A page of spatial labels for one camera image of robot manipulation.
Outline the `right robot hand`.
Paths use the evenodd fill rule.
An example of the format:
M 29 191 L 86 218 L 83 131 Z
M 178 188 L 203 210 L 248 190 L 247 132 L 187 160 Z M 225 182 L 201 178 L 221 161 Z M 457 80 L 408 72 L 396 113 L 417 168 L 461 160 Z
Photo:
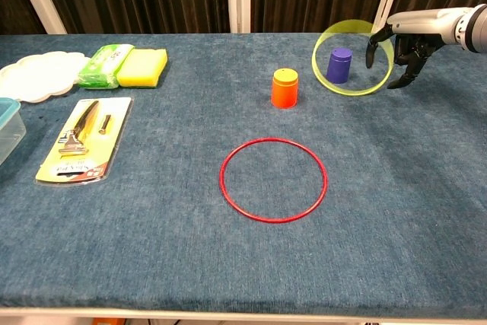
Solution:
M 457 23 L 468 11 L 468 8 L 443 8 L 404 11 L 389 16 L 384 26 L 369 38 L 366 67 L 372 67 L 379 43 L 394 37 L 393 62 L 404 65 L 406 70 L 387 87 L 397 89 L 410 85 L 434 52 L 457 42 Z

